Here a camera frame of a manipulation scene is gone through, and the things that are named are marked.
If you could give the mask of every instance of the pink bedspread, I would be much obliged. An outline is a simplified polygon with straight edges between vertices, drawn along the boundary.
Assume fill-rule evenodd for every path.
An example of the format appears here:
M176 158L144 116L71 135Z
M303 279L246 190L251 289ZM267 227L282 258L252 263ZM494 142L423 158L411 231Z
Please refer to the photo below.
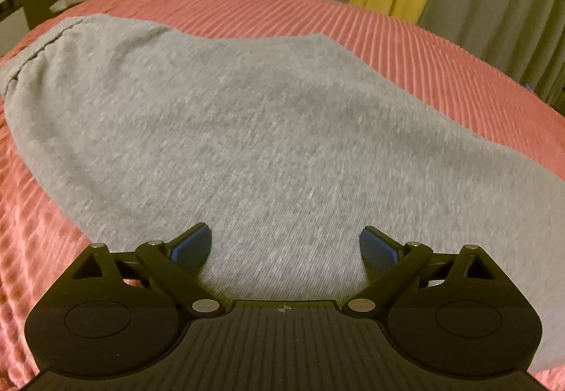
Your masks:
M564 117L450 42L339 2L90 0L38 26L0 65L62 18L94 13L153 20L210 38L321 32L461 125L565 179ZM12 391L38 372L24 341L27 314L90 242L19 159L0 105L0 391ZM565 390L565 366L536 378L551 390Z

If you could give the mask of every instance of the silver rivet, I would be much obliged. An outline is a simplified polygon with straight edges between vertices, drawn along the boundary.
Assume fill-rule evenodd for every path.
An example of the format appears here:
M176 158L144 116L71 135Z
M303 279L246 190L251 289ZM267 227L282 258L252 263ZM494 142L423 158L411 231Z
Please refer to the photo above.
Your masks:
M366 298L354 298L353 300L349 301L347 304L349 308L353 311L357 311L359 313L366 313L367 311L371 311L375 309L375 303L372 300Z
M201 298L192 304L192 309L199 313L211 313L216 311L219 307L220 304L211 298Z

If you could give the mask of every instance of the gray cloth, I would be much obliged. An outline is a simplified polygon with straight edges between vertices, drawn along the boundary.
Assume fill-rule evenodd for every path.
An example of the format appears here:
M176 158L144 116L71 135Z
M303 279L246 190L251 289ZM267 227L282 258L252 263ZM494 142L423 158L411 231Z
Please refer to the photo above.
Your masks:
M1 72L23 161L112 251L213 230L199 276L235 298L343 302L365 287L358 234L457 253L476 243L565 363L565 182L486 141L323 35L208 40L69 18Z

